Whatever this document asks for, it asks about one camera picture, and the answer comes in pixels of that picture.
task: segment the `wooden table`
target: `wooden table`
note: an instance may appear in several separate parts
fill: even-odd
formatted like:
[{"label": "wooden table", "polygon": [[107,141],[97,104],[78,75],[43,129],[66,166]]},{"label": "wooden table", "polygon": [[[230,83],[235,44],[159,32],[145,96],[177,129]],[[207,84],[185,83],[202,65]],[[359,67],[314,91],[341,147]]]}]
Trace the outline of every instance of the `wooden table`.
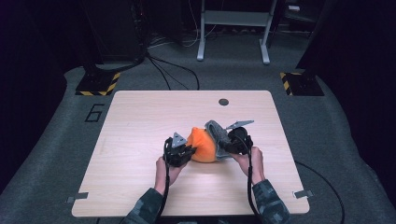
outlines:
[{"label": "wooden table", "polygon": [[[187,138],[192,127],[204,128],[211,119],[223,128],[253,119],[245,128],[263,151],[265,176],[291,213],[309,210],[306,198],[293,196],[303,186],[269,91],[118,91],[79,189],[88,198],[75,201],[73,216],[126,216],[154,186],[164,141],[174,132]],[[233,159],[190,161],[163,210],[163,216],[247,214],[247,177]]]}]

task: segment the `sleeve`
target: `sleeve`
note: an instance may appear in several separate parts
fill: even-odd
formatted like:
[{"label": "sleeve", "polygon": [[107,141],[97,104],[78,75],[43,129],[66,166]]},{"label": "sleeve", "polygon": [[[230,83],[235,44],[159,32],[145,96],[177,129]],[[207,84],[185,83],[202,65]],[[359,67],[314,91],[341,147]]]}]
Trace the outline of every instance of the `sleeve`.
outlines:
[{"label": "sleeve", "polygon": [[163,203],[163,196],[155,189],[148,189],[136,202],[132,211],[122,221],[122,224],[155,223],[155,219]]},{"label": "sleeve", "polygon": [[267,179],[254,185],[253,193],[264,223],[290,223],[288,208]]}]

